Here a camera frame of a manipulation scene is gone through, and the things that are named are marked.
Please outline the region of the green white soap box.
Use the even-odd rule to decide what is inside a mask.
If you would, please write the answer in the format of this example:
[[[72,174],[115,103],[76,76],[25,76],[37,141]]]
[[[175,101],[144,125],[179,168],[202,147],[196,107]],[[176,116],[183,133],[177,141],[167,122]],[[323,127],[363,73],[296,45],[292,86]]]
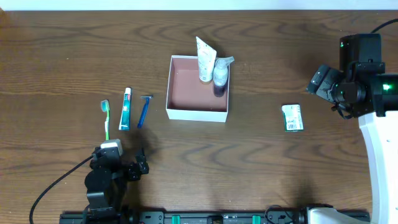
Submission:
[[[282,105],[285,132],[299,132],[304,130],[300,105]]]

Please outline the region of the teal white toothpaste tube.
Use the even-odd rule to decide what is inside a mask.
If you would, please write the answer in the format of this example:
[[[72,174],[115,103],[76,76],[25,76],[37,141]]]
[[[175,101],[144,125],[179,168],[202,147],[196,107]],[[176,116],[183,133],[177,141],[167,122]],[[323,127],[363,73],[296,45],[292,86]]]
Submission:
[[[132,96],[132,89],[130,87],[127,87],[124,92],[121,119],[119,121],[119,130],[120,131],[129,131],[130,130],[131,96]]]

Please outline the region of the clear pump spray bottle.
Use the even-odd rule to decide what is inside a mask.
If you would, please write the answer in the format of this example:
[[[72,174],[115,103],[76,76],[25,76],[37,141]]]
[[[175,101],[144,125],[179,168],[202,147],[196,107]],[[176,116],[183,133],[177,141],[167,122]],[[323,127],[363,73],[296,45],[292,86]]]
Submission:
[[[222,97],[225,93],[226,83],[229,77],[229,65],[234,62],[234,57],[219,58],[215,62],[213,70],[213,93],[216,97]]]

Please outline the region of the white box pink interior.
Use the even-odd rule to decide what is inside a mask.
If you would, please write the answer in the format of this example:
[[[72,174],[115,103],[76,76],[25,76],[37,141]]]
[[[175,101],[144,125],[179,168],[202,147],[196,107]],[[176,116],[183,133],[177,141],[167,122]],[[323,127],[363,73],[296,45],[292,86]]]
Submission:
[[[215,96],[213,90],[213,82],[204,84],[199,79],[197,56],[171,56],[165,104],[169,119],[226,122],[229,82],[223,96]]]

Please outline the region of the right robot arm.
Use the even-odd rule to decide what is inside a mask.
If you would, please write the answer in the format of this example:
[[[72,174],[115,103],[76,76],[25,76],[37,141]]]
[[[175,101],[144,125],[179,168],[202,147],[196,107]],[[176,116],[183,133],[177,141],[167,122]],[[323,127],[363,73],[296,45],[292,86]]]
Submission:
[[[397,75],[382,63],[342,72],[322,65],[307,90],[357,118],[368,154],[373,198],[370,223],[397,223]]]

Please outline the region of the white cosmetic squeeze tube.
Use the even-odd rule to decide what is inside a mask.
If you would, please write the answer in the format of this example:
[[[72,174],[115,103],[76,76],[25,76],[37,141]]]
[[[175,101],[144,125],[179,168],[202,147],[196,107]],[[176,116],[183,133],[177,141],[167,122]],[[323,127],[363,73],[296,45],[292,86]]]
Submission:
[[[209,83],[213,79],[216,50],[206,44],[201,38],[196,37],[199,79],[203,83]]]

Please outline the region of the green toothbrush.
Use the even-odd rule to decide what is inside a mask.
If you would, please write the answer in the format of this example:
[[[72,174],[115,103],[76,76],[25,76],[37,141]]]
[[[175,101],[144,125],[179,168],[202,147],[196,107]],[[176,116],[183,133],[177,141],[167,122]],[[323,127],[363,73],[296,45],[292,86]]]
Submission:
[[[101,110],[106,113],[106,119],[104,121],[104,132],[105,132],[105,140],[109,140],[109,117],[110,117],[110,107],[109,101],[103,100],[101,101]]]

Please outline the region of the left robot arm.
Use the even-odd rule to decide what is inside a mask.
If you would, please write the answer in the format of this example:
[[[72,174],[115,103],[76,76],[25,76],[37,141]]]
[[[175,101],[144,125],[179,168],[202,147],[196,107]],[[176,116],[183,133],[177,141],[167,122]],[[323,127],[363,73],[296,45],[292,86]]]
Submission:
[[[96,147],[90,161],[91,172],[85,177],[89,205],[83,211],[83,223],[139,223],[139,215],[123,205],[129,182],[149,173],[143,148],[135,161],[121,161],[123,150],[116,143]]]

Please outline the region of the blue disposable razor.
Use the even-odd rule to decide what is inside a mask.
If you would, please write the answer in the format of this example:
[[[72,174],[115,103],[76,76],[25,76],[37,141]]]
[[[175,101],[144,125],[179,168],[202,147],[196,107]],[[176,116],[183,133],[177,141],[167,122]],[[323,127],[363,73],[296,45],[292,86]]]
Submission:
[[[138,129],[142,129],[142,127],[143,127],[143,125],[144,125],[144,121],[145,121],[145,118],[146,118],[146,114],[147,114],[147,111],[148,111],[148,108],[149,108],[150,99],[152,99],[152,98],[153,98],[152,95],[142,95],[142,96],[141,96],[141,99],[145,100],[146,102],[145,102],[145,104],[144,104],[144,107],[143,107],[143,109],[142,109],[142,113],[141,113],[139,122],[138,122],[138,124],[137,124],[137,128],[138,128]]]

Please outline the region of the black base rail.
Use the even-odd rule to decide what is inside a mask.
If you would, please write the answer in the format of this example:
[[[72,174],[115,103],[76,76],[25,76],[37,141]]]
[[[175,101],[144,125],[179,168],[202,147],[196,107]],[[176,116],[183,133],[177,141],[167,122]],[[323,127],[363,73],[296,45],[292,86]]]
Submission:
[[[138,224],[256,224],[256,223],[306,223],[303,215],[297,212],[271,210],[261,213],[169,213],[141,212],[122,220],[105,220],[104,223]]]

